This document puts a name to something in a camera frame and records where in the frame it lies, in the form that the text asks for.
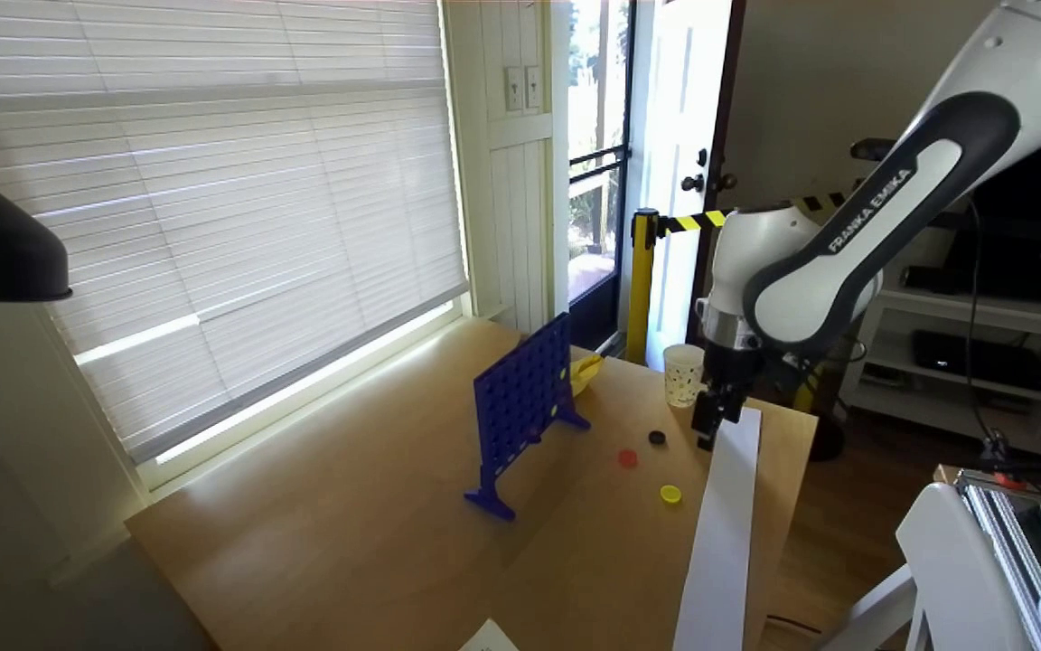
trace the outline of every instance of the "wooden table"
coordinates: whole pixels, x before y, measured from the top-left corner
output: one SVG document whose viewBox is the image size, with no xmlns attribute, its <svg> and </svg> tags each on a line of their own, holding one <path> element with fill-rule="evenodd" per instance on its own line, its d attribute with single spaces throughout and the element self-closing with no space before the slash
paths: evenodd
<svg viewBox="0 0 1041 651">
<path fill-rule="evenodd" d="M 673 647 L 710 454 L 661 375 L 609 360 L 580 397 L 594 430 L 549 428 L 502 477 L 517 520 L 473 512 L 473 375 L 514 343 L 502 327 L 455 327 L 139 515 L 134 539 L 221 647 L 453 651 L 486 620 L 526 651 Z M 811 418 L 757 405 L 752 644 L 814 438 Z M 657 498 L 666 480 L 682 507 Z"/>
</svg>

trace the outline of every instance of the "wooden floor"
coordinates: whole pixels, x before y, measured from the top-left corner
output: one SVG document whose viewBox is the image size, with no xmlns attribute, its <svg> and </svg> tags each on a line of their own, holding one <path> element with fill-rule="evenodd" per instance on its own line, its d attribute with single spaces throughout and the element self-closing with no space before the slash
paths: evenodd
<svg viewBox="0 0 1041 651">
<path fill-rule="evenodd" d="M 975 457 L 972 438 L 853 411 L 847 454 L 806 472 L 763 647 L 814 647 L 817 628 L 840 627 L 856 597 L 900 568 L 892 527 L 932 467 L 969 467 Z"/>
</svg>

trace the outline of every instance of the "glass door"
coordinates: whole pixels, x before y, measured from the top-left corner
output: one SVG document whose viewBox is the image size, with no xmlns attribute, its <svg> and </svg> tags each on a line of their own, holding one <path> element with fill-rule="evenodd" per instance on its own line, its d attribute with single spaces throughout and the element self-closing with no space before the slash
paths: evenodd
<svg viewBox="0 0 1041 651">
<path fill-rule="evenodd" d="M 619 332 L 632 5 L 573 0 L 567 35 L 567 313 L 580 346 Z"/>
</svg>

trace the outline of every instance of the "window blind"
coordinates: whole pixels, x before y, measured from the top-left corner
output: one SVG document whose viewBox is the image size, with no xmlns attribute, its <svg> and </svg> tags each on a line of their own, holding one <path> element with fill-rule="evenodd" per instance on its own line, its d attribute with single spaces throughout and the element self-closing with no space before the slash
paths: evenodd
<svg viewBox="0 0 1041 651">
<path fill-rule="evenodd" d="M 0 0 L 0 191 L 134 459 L 464 293 L 434 0 Z"/>
</svg>

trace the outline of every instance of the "wall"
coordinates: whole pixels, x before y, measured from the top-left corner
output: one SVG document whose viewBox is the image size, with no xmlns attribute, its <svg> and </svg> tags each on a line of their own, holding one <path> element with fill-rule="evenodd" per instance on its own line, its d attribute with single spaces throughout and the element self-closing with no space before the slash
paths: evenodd
<svg viewBox="0 0 1041 651">
<path fill-rule="evenodd" d="M 564 308 L 564 64 L 549 0 L 446 0 L 473 313 L 538 328 Z M 538 64 L 537 108 L 506 108 L 506 64 Z"/>
<path fill-rule="evenodd" d="M 57 580 L 122 539 L 143 502 L 44 308 L 0 303 L 0 620 L 50 600 Z"/>
<path fill-rule="evenodd" d="M 850 190 L 998 0 L 749 0 L 719 207 Z"/>
</svg>

